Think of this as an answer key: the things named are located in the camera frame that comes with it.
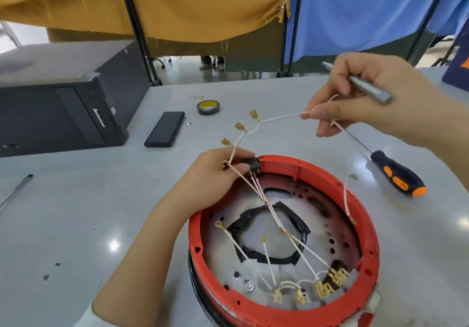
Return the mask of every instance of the red circular housing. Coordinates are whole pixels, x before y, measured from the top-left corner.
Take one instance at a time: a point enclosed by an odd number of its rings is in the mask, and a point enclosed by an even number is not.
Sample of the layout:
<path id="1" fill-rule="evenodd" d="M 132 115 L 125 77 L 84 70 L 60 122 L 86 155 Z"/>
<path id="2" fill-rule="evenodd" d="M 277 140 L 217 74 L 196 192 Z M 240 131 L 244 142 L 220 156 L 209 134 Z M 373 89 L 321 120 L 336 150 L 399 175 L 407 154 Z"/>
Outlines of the red circular housing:
<path id="1" fill-rule="evenodd" d="M 322 191 L 343 211 L 343 184 L 321 168 L 290 157 L 265 155 L 259 158 L 261 173 L 272 173 L 290 176 L 293 181 L 301 180 Z M 207 227 L 208 215 L 217 210 L 217 205 L 193 215 L 189 222 L 189 245 L 196 278 L 211 302 L 219 308 L 219 313 L 234 326 L 269 326 L 290 327 L 339 326 L 357 311 L 366 307 L 367 300 L 373 292 L 379 270 L 379 246 L 375 229 L 365 208 L 351 193 L 347 192 L 350 215 L 355 219 L 355 231 L 362 248 L 362 257 L 354 267 L 358 272 L 356 282 L 337 300 L 311 310 L 285 311 L 256 304 L 236 290 L 226 290 L 208 269 L 202 253 L 201 230 Z M 359 320 L 359 327 L 371 324 L 373 315 L 364 313 Z"/>

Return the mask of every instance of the dark pants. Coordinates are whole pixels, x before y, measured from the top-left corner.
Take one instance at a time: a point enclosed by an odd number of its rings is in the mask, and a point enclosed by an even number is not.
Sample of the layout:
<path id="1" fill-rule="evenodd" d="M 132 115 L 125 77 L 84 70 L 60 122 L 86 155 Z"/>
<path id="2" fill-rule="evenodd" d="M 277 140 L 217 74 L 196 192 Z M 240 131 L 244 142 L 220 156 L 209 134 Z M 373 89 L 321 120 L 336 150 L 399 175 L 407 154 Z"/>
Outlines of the dark pants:
<path id="1" fill-rule="evenodd" d="M 200 56 L 200 60 L 202 61 L 202 64 L 212 64 L 210 56 Z M 225 64 L 225 58 L 218 57 L 217 64 Z"/>

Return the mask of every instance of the shoe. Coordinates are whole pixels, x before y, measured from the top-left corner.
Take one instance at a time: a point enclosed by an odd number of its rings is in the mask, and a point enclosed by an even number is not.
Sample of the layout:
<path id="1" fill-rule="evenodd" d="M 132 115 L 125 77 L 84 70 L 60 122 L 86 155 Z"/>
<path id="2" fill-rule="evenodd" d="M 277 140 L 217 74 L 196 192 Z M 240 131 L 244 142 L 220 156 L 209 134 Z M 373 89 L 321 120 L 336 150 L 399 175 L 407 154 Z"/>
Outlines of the shoe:
<path id="1" fill-rule="evenodd" d="M 210 64 L 202 64 L 199 69 L 204 71 L 204 70 L 211 69 L 211 68 L 212 68 L 212 64 L 210 63 Z"/>

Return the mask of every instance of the white table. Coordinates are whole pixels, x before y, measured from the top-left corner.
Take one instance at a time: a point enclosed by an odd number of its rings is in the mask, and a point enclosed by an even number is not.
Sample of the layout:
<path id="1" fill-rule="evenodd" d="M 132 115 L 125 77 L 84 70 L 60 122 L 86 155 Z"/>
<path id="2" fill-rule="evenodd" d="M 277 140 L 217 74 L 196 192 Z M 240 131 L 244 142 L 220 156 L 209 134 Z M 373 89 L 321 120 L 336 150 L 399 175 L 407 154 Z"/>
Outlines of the white table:
<path id="1" fill-rule="evenodd" d="M 445 68 L 423 71 L 441 84 Z M 237 121 L 253 126 L 252 109 L 261 119 L 302 111 L 326 79 L 151 88 L 129 126 L 125 146 L 1 158 L 0 198 L 26 175 L 34 178 L 0 215 L 0 324 L 72 326 L 119 264 L 151 208 L 200 152 L 220 147 L 223 137 L 234 141 Z M 442 89 L 469 102 L 469 93 L 444 84 Z M 196 104 L 202 97 L 218 100 L 220 113 L 198 115 Z M 173 148 L 146 148 L 143 143 L 163 111 L 186 113 L 176 143 Z M 367 163 L 348 136 L 318 139 L 316 127 L 317 123 L 296 117 L 265 123 L 241 145 L 259 155 L 311 162 L 340 180 L 348 174 L 358 176 L 358 181 L 349 180 L 349 187 L 369 212 L 381 249 L 378 290 L 384 301 L 374 326 L 402 326 L 413 319 L 435 326 L 467 326 L 466 190 L 429 151 L 363 124 L 353 126 L 372 148 L 384 150 L 423 179 L 428 195 L 408 199 Z M 174 248 L 159 326 L 208 324 L 192 291 L 187 246 L 185 227 Z"/>

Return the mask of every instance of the screwdriver handle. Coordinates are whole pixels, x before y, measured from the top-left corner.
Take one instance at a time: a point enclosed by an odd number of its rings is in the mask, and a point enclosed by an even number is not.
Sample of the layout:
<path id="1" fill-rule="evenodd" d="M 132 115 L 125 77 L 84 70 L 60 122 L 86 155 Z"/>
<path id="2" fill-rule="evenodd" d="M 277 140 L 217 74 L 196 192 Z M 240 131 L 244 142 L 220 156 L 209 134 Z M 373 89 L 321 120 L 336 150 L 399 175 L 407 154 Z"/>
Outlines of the screwdriver handle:
<path id="1" fill-rule="evenodd" d="M 389 182 L 400 192 L 414 198 L 424 196 L 427 193 L 424 182 L 417 174 L 391 158 L 388 158 L 383 151 L 373 152 L 371 159 L 378 165 Z"/>

